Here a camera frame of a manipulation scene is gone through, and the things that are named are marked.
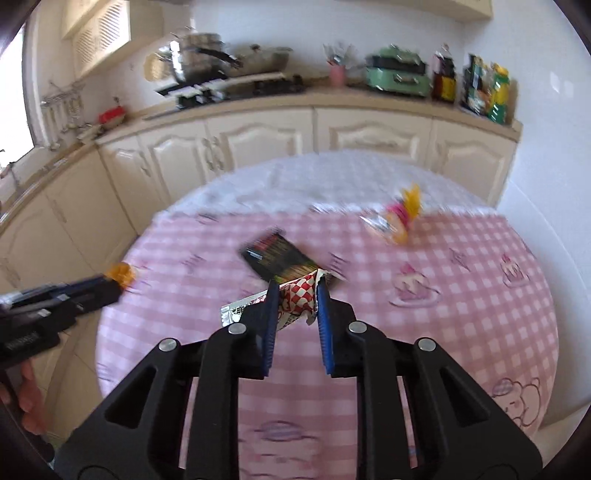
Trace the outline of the person's left hand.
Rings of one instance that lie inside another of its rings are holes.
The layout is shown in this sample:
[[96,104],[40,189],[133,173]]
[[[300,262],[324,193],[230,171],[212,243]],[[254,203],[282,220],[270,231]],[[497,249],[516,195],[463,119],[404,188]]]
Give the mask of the person's left hand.
[[24,361],[21,366],[22,383],[18,390],[18,405],[23,411],[22,427],[33,435],[44,435],[47,432],[47,422],[43,407],[43,397],[37,384],[33,364]]

